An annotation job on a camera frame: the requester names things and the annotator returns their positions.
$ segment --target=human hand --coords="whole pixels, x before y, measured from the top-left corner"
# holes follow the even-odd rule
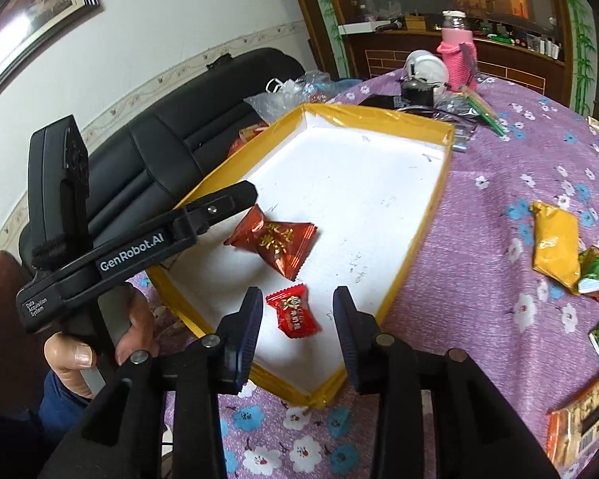
[[[144,295],[132,286],[131,288],[128,303],[131,327],[115,348],[115,359],[119,365],[139,349],[147,350],[153,356],[158,355],[158,343],[153,338],[153,314]],[[87,344],[56,333],[46,341],[45,357],[68,390],[84,398],[93,398],[93,393],[80,373],[82,369],[96,365],[96,354]]]

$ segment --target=green bamboo pattern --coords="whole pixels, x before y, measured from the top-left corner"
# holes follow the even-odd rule
[[[586,0],[567,0],[572,28],[573,91],[570,108],[584,117],[590,115],[597,91],[597,33]]]
[[[335,17],[333,3],[331,0],[317,0],[317,2],[319,4],[319,10],[322,12],[324,25],[326,25],[328,39],[330,40],[333,56],[335,57],[335,64],[337,65],[337,72],[342,78],[350,77],[351,72],[349,70],[346,52],[343,47],[342,36],[339,33],[339,24]]]

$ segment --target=black leather sofa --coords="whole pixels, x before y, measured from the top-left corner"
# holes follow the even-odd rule
[[[260,120],[244,98],[262,92],[272,78],[303,73],[275,48],[224,55],[113,133],[89,156],[94,246],[172,209],[225,160],[238,131]],[[30,269],[29,225],[18,249]]]

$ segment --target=pink bottle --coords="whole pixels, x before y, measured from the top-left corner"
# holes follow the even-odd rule
[[[441,54],[444,64],[448,68],[450,89],[457,92],[461,85],[468,84],[474,90],[477,87],[477,81],[471,78],[470,66],[464,60],[459,48],[460,43],[466,43],[476,62],[477,50],[473,43],[473,32],[466,23],[466,13],[461,10],[445,10],[443,15],[441,44],[437,52]]]

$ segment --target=red candy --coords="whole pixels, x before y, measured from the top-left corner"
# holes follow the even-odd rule
[[[224,244],[259,254],[280,274],[294,281],[316,231],[313,224],[270,222],[262,209],[254,205]]]
[[[277,327],[289,338],[304,338],[319,331],[319,326],[308,309],[307,290],[298,284],[266,298],[266,303],[277,311]]]

